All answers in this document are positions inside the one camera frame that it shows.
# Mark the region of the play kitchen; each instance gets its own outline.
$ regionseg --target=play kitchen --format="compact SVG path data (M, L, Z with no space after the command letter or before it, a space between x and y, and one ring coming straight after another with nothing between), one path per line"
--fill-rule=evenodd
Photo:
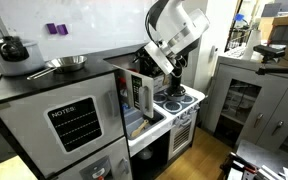
M169 100L167 76L134 68L141 46L68 58L84 65L74 72L0 74L0 133L39 179L152 179L189 147L205 96L184 86Z

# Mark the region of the wooden floor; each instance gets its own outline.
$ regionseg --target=wooden floor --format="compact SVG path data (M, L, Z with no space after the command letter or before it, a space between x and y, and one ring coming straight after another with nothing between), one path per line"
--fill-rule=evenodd
M219 166L232 148L197 128L193 147L189 148L157 180L217 180Z
M196 129L192 148L189 148L157 180L216 180L219 166L232 149L201 129ZM35 176L18 157L0 164L0 180L35 180Z

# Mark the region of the countertop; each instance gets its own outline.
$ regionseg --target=countertop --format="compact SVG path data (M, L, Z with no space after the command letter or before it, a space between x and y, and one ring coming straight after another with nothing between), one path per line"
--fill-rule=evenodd
M218 57L217 67L219 67L219 64L225 64L225 65L229 65L233 67L248 69L254 72L257 71L259 67L262 65L261 63L258 63L255 61L240 60L240 59L235 59L235 58L231 58L231 57L224 56L224 55ZM276 64L267 64L265 65L265 67L266 68L279 68L279 69L286 68L286 67L282 67ZM280 74L280 73L279 74L267 73L267 74L288 78L288 74Z
M29 75L16 77L5 77L0 75L0 103L17 99L19 97L26 97L45 92L61 86L77 83L92 77L116 71L117 68L104 61L105 58L133 53L142 46L143 44L139 44L124 48L84 54L84 56L87 57L87 61L83 69L65 74L50 73L32 81L26 79Z
M265 165L275 173L284 172L283 167L288 168L287 153L283 151L270 152L245 140L240 142L236 154L257 167ZM235 180L241 175L240 171L231 170L231 178L228 179Z
M130 156L131 157L134 156L135 154L137 154L140 150L142 150L143 148L145 148L149 144L151 144L153 141L155 141L156 139L161 137L163 134L168 132L172 128L173 120L179 114L181 114L181 112L190 109L191 107L195 106L196 104L198 104L199 102L201 102L205 98L205 95L203 93L201 93L197 90L194 90L190 87L187 87L183 84L182 84L182 86L186 89L187 94L197 98L197 102L191 104L190 106L188 106L184 110L180 111L176 115L172 115L172 114L168 113L166 110L164 110L163 108L159 107L157 104L154 104L153 105L154 110L156 110L160 114L164 115L165 120L158 123L156 126L152 127L151 129L149 129L148 131L146 131L144 134L137 137L136 139L128 140L128 145L130 148Z

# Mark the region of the pan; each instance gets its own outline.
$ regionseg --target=pan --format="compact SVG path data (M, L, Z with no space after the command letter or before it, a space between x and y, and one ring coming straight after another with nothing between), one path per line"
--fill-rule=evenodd
M85 56L70 56L47 61L47 69L27 77L27 80L40 78L53 71L56 73L66 73L80 70L84 67L86 60Z

